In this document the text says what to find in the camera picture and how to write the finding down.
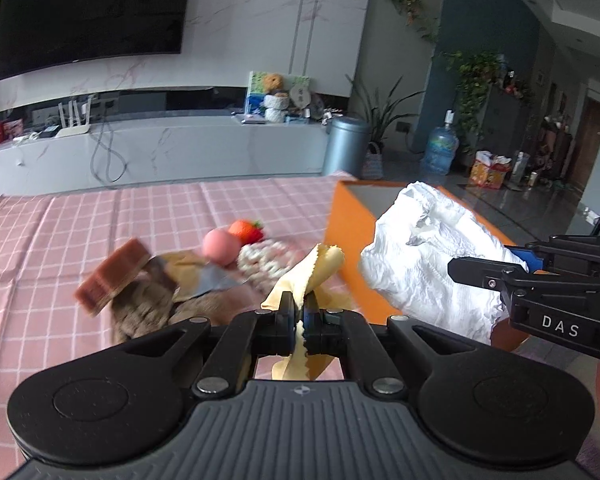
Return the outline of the silver foil pouch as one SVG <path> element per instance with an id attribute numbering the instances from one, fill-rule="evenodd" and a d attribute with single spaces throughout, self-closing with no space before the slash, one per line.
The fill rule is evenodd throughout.
<path id="1" fill-rule="evenodd" d="M 175 283 L 173 300 L 183 302 L 224 292 L 245 284 L 233 274 L 191 250 L 164 252 L 157 256 L 166 275 Z"/>

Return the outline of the large green vine plant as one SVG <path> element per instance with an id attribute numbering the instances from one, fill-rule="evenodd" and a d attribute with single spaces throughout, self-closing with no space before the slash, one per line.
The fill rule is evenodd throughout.
<path id="1" fill-rule="evenodd" d="M 460 146 L 468 153 L 480 136 L 478 115 L 486 104 L 492 84 L 498 80 L 501 58 L 492 51 L 444 52 L 448 70 L 456 73 L 456 131 Z"/>

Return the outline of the red strawberry toy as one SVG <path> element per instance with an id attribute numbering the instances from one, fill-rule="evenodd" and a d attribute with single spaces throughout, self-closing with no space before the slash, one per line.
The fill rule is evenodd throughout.
<path id="1" fill-rule="evenodd" d="M 256 244 L 264 239 L 264 229 L 262 223 L 259 221 L 235 220 L 228 227 L 227 232 L 234 235 L 242 246 Z"/>

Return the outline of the white wifi router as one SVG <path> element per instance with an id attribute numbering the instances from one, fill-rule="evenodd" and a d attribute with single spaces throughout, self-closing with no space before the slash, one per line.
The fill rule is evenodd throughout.
<path id="1" fill-rule="evenodd" d="M 77 99 L 58 104 L 60 119 L 60 129 L 56 134 L 58 138 L 80 136 L 90 132 L 92 101 L 93 97 L 88 96 L 82 104 Z"/>

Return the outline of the orange white storage box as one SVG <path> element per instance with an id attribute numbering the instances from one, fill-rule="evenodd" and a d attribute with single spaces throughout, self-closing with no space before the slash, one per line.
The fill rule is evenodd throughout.
<path id="1" fill-rule="evenodd" d="M 406 186 L 386 182 L 371 184 L 363 181 L 341 181 L 336 185 L 332 200 L 325 242 L 342 249 L 344 265 L 340 275 L 362 312 L 374 323 L 384 322 L 388 316 L 395 313 L 404 313 L 389 304 L 379 292 L 367 286 L 358 270 L 358 264 L 362 250 L 374 239 L 376 221 L 393 205 L 396 196 L 404 188 Z M 476 214 L 475 217 L 505 247 L 507 246 L 507 238 L 499 236 Z"/>

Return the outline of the yellow zigzag cloth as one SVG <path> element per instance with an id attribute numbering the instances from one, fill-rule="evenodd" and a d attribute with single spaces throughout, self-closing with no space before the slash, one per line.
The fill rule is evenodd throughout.
<path id="1" fill-rule="evenodd" d="M 306 295 L 314 292 L 319 309 L 351 310 L 351 298 L 343 292 L 330 292 L 323 284 L 336 274 L 344 263 L 344 255 L 337 245 L 316 244 L 314 248 L 292 269 L 286 272 L 274 285 L 272 292 L 262 302 L 261 307 L 278 310 L 284 292 L 294 298 L 296 312 L 308 308 Z M 315 380 L 328 369 L 334 360 L 332 356 L 317 354 L 309 356 L 304 346 L 306 322 L 296 323 L 294 351 L 272 366 L 273 380 Z"/>

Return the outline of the white cloth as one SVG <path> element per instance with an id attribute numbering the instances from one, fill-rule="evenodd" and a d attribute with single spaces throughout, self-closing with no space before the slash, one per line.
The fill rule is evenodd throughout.
<path id="1" fill-rule="evenodd" d="M 414 182 L 376 221 L 358 270 L 367 286 L 410 318 L 490 344 L 506 307 L 498 292 L 449 277 L 449 262 L 460 257 L 526 266 L 472 212 L 436 188 Z"/>

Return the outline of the green picture book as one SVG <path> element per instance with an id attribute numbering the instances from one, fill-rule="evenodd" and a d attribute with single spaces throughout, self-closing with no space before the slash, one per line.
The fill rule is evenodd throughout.
<path id="1" fill-rule="evenodd" d="M 311 78 L 267 72 L 266 70 L 252 70 L 248 77 L 245 112 L 264 115 L 266 96 L 290 96 L 291 89 L 295 86 L 309 89 L 311 88 Z"/>

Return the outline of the blue water bottle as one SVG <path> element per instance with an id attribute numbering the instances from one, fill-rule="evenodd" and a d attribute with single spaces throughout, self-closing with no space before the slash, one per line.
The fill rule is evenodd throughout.
<path id="1" fill-rule="evenodd" d="M 445 113 L 444 123 L 441 127 L 434 128 L 428 136 L 426 150 L 422 158 L 422 168 L 427 174 L 449 173 L 460 139 L 454 130 L 454 116 L 452 110 Z"/>

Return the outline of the floor potted plant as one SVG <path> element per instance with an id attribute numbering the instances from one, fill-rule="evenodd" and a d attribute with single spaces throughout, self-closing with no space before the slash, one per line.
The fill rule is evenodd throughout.
<path id="1" fill-rule="evenodd" d="M 362 112 L 358 113 L 364 122 L 370 126 L 370 143 L 376 144 L 382 153 L 385 148 L 386 133 L 391 125 L 401 119 L 416 117 L 417 113 L 401 113 L 401 104 L 421 96 L 422 90 L 398 96 L 403 77 L 400 76 L 385 96 L 380 94 L 378 88 L 370 91 L 363 81 L 355 81 L 351 76 L 346 76 L 351 85 L 353 95 L 361 102 Z"/>

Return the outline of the pink checkered tablecloth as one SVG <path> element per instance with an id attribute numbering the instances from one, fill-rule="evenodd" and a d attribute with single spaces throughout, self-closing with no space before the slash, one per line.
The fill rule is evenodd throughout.
<path id="1" fill-rule="evenodd" d="M 6 403 L 24 378 L 106 348 L 107 313 L 74 298 L 113 250 L 196 250 L 214 228 L 256 220 L 300 254 L 324 236 L 336 177 L 231 180 L 99 192 L 0 196 L 0 479 L 20 462 Z"/>

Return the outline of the white marble tv cabinet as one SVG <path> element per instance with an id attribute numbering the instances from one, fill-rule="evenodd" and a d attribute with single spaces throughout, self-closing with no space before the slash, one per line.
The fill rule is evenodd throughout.
<path id="1" fill-rule="evenodd" d="M 80 136 L 0 145 L 0 195 L 313 176 L 326 146 L 320 125 L 243 125 L 232 116 L 108 120 Z"/>

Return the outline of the hanging vine plant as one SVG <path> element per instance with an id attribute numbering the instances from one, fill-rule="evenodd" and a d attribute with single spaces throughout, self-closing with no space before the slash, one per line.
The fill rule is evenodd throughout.
<path id="1" fill-rule="evenodd" d="M 422 40 L 435 44 L 438 41 L 440 18 L 434 15 L 425 0 L 387 0 L 396 13 L 404 17 L 405 25 L 413 27 Z"/>

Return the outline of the orange gift bag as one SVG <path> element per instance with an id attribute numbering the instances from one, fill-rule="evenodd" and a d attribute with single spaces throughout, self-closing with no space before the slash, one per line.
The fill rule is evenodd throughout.
<path id="1" fill-rule="evenodd" d="M 471 167 L 469 183 L 478 188 L 499 190 L 506 174 L 512 169 L 512 160 L 489 151 L 478 151 Z"/>

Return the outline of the brown sponge block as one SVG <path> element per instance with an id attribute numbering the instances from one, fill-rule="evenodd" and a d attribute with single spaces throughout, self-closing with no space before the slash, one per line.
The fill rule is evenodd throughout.
<path id="1" fill-rule="evenodd" d="M 112 252 L 76 289 L 74 298 L 91 316 L 110 304 L 144 270 L 151 254 L 137 238 Z"/>

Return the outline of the dark grey cabinet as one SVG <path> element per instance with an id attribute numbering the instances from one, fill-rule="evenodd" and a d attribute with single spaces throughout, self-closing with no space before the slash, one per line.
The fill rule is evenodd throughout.
<path id="1" fill-rule="evenodd" d="M 477 148 L 513 158 L 524 142 L 531 106 L 498 87 L 486 100 Z"/>

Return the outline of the pink ball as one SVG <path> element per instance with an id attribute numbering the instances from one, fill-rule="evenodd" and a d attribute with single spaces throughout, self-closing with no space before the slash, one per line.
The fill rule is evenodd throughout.
<path id="1" fill-rule="evenodd" d="M 230 266 L 238 257 L 240 240 L 227 230 L 214 229 L 202 240 L 201 250 L 204 258 L 218 266 Z"/>

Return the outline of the pink white knitted item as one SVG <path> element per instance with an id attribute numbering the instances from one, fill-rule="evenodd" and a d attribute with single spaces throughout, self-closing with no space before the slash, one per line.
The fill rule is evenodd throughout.
<path id="1" fill-rule="evenodd" d="M 242 246 L 237 270 L 245 281 L 267 295 L 297 262 L 296 252 L 280 240 L 261 240 Z"/>

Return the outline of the black wall television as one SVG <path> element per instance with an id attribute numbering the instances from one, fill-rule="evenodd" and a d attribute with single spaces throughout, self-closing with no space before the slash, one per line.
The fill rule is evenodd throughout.
<path id="1" fill-rule="evenodd" d="M 0 0 L 0 80 L 73 62 L 178 54 L 187 0 Z"/>

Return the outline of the red gift box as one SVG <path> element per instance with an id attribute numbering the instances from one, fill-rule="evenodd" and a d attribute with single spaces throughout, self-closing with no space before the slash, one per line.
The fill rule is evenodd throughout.
<path id="1" fill-rule="evenodd" d="M 0 122 L 0 144 L 23 134 L 23 120 L 15 119 Z"/>

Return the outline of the grey metal trash bin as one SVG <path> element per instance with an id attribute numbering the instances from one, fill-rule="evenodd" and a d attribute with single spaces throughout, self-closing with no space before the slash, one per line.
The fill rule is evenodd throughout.
<path id="1" fill-rule="evenodd" d="M 344 171 L 353 177 L 361 177 L 370 144 L 370 125 L 360 118 L 336 116 L 327 124 L 326 133 L 323 174 Z"/>

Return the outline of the brown plush toy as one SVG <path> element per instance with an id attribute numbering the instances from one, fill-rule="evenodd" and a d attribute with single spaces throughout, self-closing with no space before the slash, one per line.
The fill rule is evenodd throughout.
<path id="1" fill-rule="evenodd" d="M 175 283 L 157 259 L 149 269 L 112 300 L 112 341 L 115 344 L 140 338 L 166 326 L 208 318 L 215 326 L 226 325 L 239 313 L 260 306 L 262 292 L 245 284 L 224 292 L 209 292 L 199 298 L 175 302 Z"/>

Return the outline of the white ceramic jars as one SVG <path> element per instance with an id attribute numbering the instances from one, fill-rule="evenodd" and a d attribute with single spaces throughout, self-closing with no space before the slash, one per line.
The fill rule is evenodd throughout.
<path id="1" fill-rule="evenodd" d="M 272 124 L 282 124 L 288 115 L 289 96 L 286 92 L 267 94 L 262 101 L 264 118 Z"/>

